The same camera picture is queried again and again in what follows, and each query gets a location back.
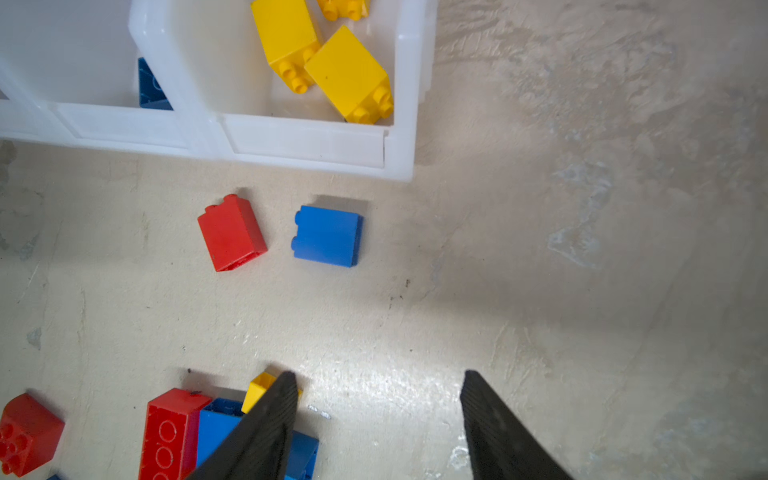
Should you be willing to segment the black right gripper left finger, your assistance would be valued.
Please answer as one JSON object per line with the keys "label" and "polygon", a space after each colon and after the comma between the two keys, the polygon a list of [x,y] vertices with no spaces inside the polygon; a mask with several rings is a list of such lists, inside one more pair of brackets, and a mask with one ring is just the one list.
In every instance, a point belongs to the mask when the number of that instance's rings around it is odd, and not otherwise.
{"label": "black right gripper left finger", "polygon": [[296,375],[281,373],[192,479],[282,479],[298,404]]}

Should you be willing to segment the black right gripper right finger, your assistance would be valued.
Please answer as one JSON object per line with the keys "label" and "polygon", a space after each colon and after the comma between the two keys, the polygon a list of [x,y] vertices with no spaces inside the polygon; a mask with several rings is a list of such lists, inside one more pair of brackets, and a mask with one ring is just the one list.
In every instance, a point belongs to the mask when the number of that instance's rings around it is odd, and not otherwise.
{"label": "black right gripper right finger", "polygon": [[460,401],[475,479],[572,479],[479,372],[465,372]]}

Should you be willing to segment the tall red lego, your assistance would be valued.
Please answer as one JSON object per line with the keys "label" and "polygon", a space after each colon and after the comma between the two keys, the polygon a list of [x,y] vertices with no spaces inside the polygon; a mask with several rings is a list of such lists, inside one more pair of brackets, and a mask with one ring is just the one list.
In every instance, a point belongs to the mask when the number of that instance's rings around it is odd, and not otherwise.
{"label": "tall red lego", "polygon": [[200,413],[212,401],[173,388],[148,403],[139,479],[186,479],[195,470]]}

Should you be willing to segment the small blue lego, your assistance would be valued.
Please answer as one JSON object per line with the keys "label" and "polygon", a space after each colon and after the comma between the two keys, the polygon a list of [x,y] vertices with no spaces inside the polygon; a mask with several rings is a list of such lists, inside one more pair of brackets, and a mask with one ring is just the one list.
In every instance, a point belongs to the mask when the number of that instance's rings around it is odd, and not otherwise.
{"label": "small blue lego", "polygon": [[144,109],[168,110],[173,108],[160,87],[146,60],[138,59],[139,106]]}

